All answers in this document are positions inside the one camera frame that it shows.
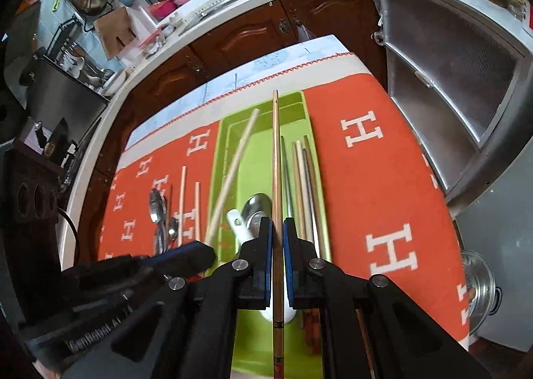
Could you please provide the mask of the green plastic tray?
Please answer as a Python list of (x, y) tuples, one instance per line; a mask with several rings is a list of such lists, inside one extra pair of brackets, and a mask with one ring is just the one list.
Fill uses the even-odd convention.
[[(245, 202), (256, 193), (272, 195), (272, 102), (266, 99), (221, 119), (212, 168), (208, 213), (212, 213), (215, 207), (240, 137), (254, 108), (260, 110), (259, 119), (244, 151), (224, 210), (243, 209)], [(319, 221), (322, 229), (322, 234), (319, 236), (320, 252), (323, 259), (331, 260), (320, 165), (303, 93), (297, 91), (281, 96), (279, 108), (280, 131), (284, 136), (286, 147), (291, 148), (293, 142), (301, 141), (302, 146), (312, 155), (318, 192)], [(262, 316), (262, 312), (241, 310), (238, 313), (232, 370), (240, 374), (271, 377), (273, 375), (272, 346), (272, 325)], [(321, 356), (314, 354), (312, 347), (306, 344), (300, 316), (296, 316), (284, 328), (284, 376), (286, 378), (322, 377)]]

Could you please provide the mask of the small steel spoon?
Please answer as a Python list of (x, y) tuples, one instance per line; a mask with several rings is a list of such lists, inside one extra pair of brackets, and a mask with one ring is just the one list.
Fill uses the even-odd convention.
[(171, 216), (167, 224), (167, 238), (168, 238), (168, 248), (171, 248), (173, 242), (178, 238), (179, 232), (179, 221)]

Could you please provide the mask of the black range hood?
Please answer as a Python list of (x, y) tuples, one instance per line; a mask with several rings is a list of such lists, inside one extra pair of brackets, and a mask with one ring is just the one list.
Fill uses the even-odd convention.
[(68, 138), (79, 144), (107, 108), (108, 100), (71, 77), (48, 58), (37, 63), (28, 88), (27, 108), (34, 121), (52, 131), (64, 119)]

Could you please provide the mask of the red-banded bamboo chopstick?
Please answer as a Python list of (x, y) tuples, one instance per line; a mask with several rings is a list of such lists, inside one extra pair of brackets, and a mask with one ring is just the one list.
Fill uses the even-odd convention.
[(259, 118), (259, 109), (254, 108), (245, 126), (243, 134), (240, 136), (238, 147), (233, 155), (233, 159), (231, 160), (231, 165), (229, 167), (227, 176), (224, 179), (224, 182), (222, 183), (220, 194), (215, 202), (215, 207), (212, 212), (212, 217), (208, 224), (207, 231), (205, 234), (205, 244), (209, 246), (213, 245), (213, 239), (215, 238), (215, 235), (217, 234), (219, 230), (219, 224), (221, 220), (222, 211), (224, 210), (224, 205), (230, 194), (231, 185), (235, 179), (235, 176), (240, 166), (240, 162), (248, 146), (249, 138), (252, 134), (252, 130), (258, 118)]
[(298, 236), (304, 240), (307, 239), (307, 232), (305, 226), (304, 207), (302, 203), (302, 184), (299, 172), (299, 163), (297, 157), (296, 143), (292, 142), (293, 153), (293, 177), (295, 183), (296, 194), (296, 206), (297, 206), (297, 219), (298, 219)]
[(278, 91), (273, 91), (273, 356), (274, 378), (284, 377), (284, 257), (283, 257), (283, 198), (280, 150)]

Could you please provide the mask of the pink bowl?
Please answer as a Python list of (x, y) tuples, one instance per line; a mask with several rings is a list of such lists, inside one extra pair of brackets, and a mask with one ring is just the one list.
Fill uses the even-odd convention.
[(160, 1), (148, 6), (149, 14), (157, 21), (163, 20), (176, 10), (177, 6), (173, 0)]

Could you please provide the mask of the large steel spoon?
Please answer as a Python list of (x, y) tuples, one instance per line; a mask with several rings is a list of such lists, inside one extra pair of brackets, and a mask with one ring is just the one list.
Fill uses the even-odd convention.
[(167, 251), (165, 201), (158, 189), (151, 189), (149, 196), (150, 218), (156, 225), (155, 254)]

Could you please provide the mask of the white ceramic spoon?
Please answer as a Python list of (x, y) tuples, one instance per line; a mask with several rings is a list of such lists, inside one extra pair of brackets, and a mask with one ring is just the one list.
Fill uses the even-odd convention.
[[(236, 238), (238, 247), (241, 247), (245, 242), (256, 238), (259, 235), (259, 230), (254, 232), (250, 230), (250, 226), (245, 222), (240, 212), (234, 208), (226, 214), (227, 222)], [(296, 310), (289, 305), (287, 288), (284, 288), (284, 323), (287, 324), (296, 316)]]

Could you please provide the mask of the wooden cutting board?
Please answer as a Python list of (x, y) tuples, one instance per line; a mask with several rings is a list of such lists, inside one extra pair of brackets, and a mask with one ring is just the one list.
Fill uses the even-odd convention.
[(135, 19), (132, 8), (121, 6), (94, 22), (95, 31), (108, 60), (117, 57), (125, 49), (139, 46), (141, 40), (135, 27)]

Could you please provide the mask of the twisted metal chopstick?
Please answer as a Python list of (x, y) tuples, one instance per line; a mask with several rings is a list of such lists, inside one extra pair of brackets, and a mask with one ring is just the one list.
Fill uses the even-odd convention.
[(293, 198), (292, 198), (292, 192), (291, 192), (289, 166), (288, 166), (288, 159), (287, 159), (284, 136), (281, 136), (280, 140), (281, 140), (281, 150), (282, 150), (282, 173), (283, 173), (283, 185), (284, 185), (284, 198), (286, 202), (286, 213), (288, 217), (293, 217)]

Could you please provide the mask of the orange H-pattern cloth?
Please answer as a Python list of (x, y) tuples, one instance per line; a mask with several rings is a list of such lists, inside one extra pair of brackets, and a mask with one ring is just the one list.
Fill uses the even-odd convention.
[(152, 254), (147, 194), (171, 192), (184, 240), (206, 227), (221, 119), (303, 93), (321, 174), (331, 261), (349, 274), (389, 276), (462, 344), (468, 294), (453, 223), (406, 121), (354, 54), (294, 66), (219, 95), (127, 146), (99, 238), (99, 258)]

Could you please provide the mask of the steel soup spoon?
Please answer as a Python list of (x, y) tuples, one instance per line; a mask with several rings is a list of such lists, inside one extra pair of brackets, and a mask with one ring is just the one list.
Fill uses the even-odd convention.
[(256, 193), (245, 203), (241, 216), (253, 237), (259, 235), (261, 219), (272, 216), (272, 201), (265, 193)]

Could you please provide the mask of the brown wooden chopstick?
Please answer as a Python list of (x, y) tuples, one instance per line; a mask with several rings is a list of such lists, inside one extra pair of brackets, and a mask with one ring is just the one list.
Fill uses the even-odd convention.
[(312, 214), (313, 222), (316, 226), (314, 233), (316, 235), (315, 245), (319, 248), (320, 257), (325, 260), (330, 259), (329, 244), (324, 235), (324, 224), (321, 218), (321, 208), (318, 195), (318, 186), (317, 186), (317, 177), (314, 170), (313, 158), (312, 158), (312, 149), (308, 136), (303, 137), (304, 140), (304, 150), (305, 158), (307, 161), (307, 172), (309, 174), (309, 188), (310, 188), (310, 198), (312, 200)]

